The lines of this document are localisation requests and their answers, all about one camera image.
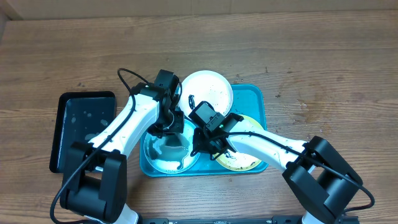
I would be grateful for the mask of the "light blue plate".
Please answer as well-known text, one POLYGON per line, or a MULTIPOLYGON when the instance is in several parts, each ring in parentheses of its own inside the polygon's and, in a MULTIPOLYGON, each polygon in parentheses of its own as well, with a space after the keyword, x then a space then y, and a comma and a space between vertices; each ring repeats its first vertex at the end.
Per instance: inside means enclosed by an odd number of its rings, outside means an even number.
POLYGON ((147 162, 163 174, 179 174, 192 168, 200 156, 200 153, 191 156, 195 128, 190 120, 185 119, 183 133, 162 138, 146 133, 143 150, 147 162))

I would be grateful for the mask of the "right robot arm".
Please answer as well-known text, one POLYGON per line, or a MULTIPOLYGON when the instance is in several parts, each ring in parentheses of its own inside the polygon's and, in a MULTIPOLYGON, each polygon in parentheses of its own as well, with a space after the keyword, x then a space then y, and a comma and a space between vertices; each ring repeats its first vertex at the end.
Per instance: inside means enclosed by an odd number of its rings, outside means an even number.
POLYGON ((358 173, 319 136, 309 142, 284 138, 234 113, 192 112, 189 117, 198 126, 195 152, 216 154, 228 147, 279 169, 306 211, 302 223, 337 223, 342 215, 376 202, 358 173))

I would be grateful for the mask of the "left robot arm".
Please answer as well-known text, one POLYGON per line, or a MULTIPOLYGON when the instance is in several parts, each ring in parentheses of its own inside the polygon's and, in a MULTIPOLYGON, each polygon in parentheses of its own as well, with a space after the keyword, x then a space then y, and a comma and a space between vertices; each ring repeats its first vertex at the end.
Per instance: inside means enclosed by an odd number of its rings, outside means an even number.
POLYGON ((160 70, 154 82, 127 87, 129 99, 108 127, 88 143, 74 142, 66 155, 63 180, 50 206, 83 216, 80 223, 139 223, 127 199, 127 159, 144 133, 157 138, 183 132, 184 115, 175 109, 182 84, 160 70))

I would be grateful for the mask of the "white plate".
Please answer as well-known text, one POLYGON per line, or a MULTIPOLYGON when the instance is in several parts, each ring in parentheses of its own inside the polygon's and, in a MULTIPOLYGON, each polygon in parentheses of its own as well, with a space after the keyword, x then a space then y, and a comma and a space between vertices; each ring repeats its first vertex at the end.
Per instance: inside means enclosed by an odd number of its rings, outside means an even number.
POLYGON ((178 107, 188 115, 202 101, 207 101, 216 112, 226 116, 233 104, 233 90, 224 76, 211 70, 190 74, 182 82, 182 96, 178 107))

